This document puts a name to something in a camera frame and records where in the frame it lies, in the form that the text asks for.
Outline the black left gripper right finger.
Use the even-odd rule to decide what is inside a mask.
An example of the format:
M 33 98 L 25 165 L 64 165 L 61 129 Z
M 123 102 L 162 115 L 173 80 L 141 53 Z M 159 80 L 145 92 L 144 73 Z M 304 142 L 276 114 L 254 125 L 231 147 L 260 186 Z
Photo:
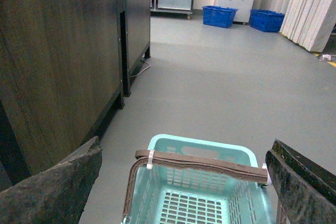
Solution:
M 335 174 L 280 140 L 265 161 L 290 223 L 335 223 Z

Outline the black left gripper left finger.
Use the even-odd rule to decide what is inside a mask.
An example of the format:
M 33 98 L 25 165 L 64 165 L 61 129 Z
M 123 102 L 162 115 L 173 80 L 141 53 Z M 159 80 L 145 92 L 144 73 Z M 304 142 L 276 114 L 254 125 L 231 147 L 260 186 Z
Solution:
M 1 223 L 79 223 L 102 165 L 95 136 L 55 166 L 1 192 Z

